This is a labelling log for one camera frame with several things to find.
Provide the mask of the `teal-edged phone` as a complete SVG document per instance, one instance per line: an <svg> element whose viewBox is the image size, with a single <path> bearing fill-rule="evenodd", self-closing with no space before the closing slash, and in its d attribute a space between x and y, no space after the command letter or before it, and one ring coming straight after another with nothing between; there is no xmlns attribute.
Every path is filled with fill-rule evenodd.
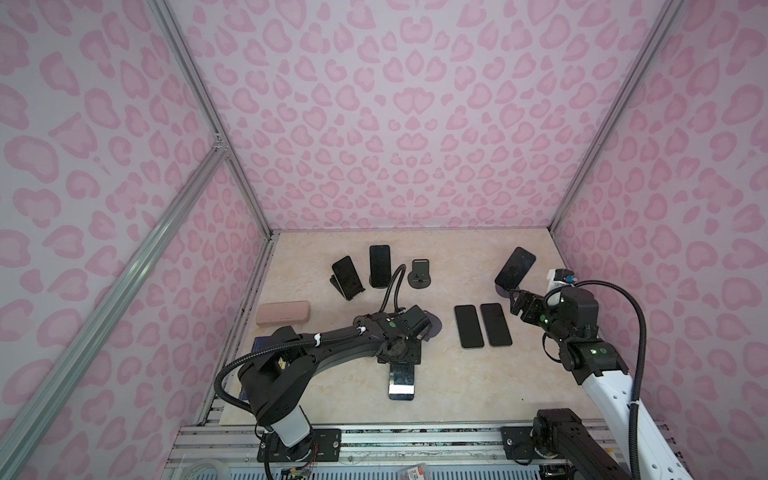
<svg viewBox="0 0 768 480"><path fill-rule="evenodd" d="M388 397L394 401L412 401L415 398L414 364L389 364Z"/></svg>

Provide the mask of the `purple phone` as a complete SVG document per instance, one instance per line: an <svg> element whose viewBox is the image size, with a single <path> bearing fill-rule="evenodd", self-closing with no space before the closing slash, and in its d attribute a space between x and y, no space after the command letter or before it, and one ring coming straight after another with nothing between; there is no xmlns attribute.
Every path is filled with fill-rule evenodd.
<svg viewBox="0 0 768 480"><path fill-rule="evenodd" d="M454 307L454 314L461 347L463 349L483 348L485 342L476 307L474 305L457 305Z"/></svg>

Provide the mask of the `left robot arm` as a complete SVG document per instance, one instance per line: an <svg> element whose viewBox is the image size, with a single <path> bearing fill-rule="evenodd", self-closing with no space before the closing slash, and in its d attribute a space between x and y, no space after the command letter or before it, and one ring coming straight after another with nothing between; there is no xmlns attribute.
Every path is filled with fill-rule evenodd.
<svg viewBox="0 0 768 480"><path fill-rule="evenodd" d="M307 449L313 428L300 401L317 374L368 357L380 364L418 365L421 344L441 328L437 316L418 306L357 316L349 327L314 334L281 327L259 349L222 368L217 395L252 414L283 446Z"/></svg>

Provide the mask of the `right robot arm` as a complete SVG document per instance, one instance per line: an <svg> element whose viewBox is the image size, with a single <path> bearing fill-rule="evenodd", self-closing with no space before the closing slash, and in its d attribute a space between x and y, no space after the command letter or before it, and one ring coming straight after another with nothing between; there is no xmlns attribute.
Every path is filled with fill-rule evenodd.
<svg viewBox="0 0 768 480"><path fill-rule="evenodd" d="M647 350L642 308L625 289L598 281L598 286L623 296L636 315L638 350L635 368L630 370L618 350L599 336L599 304L589 290L594 284L578 281L554 287L545 295L516 289L510 293L510 310L557 343L560 364L598 408L629 469L621 470L587 434L577 433L577 418L566 409L538 412L534 445L548 454L563 455L587 479L688 479L690 473L640 399Z"/></svg>

